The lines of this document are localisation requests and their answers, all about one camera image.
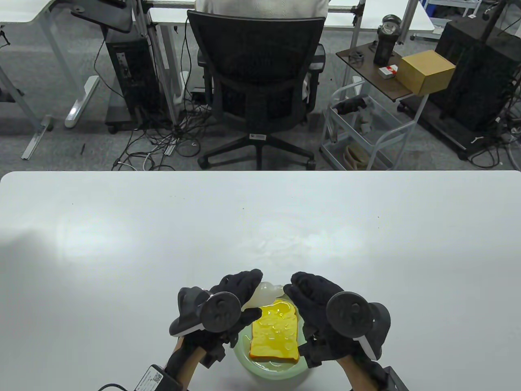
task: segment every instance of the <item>computer tower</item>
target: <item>computer tower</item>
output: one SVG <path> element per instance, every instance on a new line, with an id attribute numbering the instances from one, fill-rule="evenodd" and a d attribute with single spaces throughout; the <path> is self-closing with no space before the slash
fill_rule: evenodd
<path id="1" fill-rule="evenodd" d="M 165 115 L 166 100 L 159 89 L 148 40 L 135 26 L 128 34 L 109 30 L 106 46 L 130 115 L 138 123 Z"/>
<path id="2" fill-rule="evenodd" d="M 456 65 L 446 90 L 430 96 L 444 114 L 468 130 L 484 132 L 508 102 L 519 77 L 521 39 L 494 27 L 484 46 L 487 22 L 462 18 L 447 23 L 436 52 Z"/>

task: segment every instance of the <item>slice of bread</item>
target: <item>slice of bread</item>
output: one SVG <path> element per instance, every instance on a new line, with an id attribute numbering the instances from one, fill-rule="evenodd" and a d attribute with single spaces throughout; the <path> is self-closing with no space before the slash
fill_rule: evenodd
<path id="1" fill-rule="evenodd" d="M 262 316 L 252 323 L 250 357 L 257 361 L 296 363 L 299 360 L 299 345 L 295 306 L 276 300 L 261 309 Z"/>

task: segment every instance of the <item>black disc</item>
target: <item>black disc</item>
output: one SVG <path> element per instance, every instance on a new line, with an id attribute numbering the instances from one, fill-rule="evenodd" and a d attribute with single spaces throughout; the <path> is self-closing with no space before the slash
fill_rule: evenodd
<path id="1" fill-rule="evenodd" d="M 205 330 L 222 333 L 233 326 L 241 317 L 241 302 L 230 292 L 212 295 L 201 310 L 201 323 Z"/>
<path id="2" fill-rule="evenodd" d="M 339 292 L 329 299 L 326 314 L 331 326 L 347 338 L 359 338 L 373 326 L 369 303 L 353 292 Z"/>

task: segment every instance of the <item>chair caster wheel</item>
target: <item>chair caster wheel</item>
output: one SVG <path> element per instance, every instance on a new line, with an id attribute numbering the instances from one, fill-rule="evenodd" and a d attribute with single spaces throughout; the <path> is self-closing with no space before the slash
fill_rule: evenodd
<path id="1" fill-rule="evenodd" d="M 468 160 L 468 153 L 465 151 L 457 151 L 456 155 L 458 159 L 460 159 L 463 162 L 466 162 Z"/>
<path id="2" fill-rule="evenodd" d="M 203 170 L 210 168 L 210 162 L 208 161 L 208 159 L 204 157 L 200 157 L 199 159 L 197 159 L 197 163 L 199 164 L 199 167 Z"/>
<path id="3" fill-rule="evenodd" d="M 315 168 L 317 167 L 317 162 L 314 160 L 308 160 L 306 163 L 306 170 L 307 171 L 315 171 Z"/>

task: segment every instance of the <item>chair base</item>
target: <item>chair base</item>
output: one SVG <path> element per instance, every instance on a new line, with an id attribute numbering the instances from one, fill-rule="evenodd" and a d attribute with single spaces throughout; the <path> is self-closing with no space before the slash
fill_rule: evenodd
<path id="1" fill-rule="evenodd" d="M 226 152 L 234 151 L 245 146 L 253 145 L 257 151 L 257 170 L 262 169 L 262 148 L 265 145 L 272 146 L 273 148 L 281 149 L 286 152 L 291 152 L 299 156 L 307 157 L 309 160 L 306 163 L 306 170 L 314 170 L 316 167 L 315 155 L 313 152 L 299 148 L 296 145 L 277 139 L 273 136 L 267 135 L 266 139 L 259 139 L 258 137 L 264 137 L 264 135 L 248 135 L 242 139 L 232 141 L 228 144 L 215 148 L 211 151 L 206 152 L 203 156 L 197 159 L 199 167 L 201 169 L 208 169 L 211 167 L 208 158 L 221 155 Z"/>

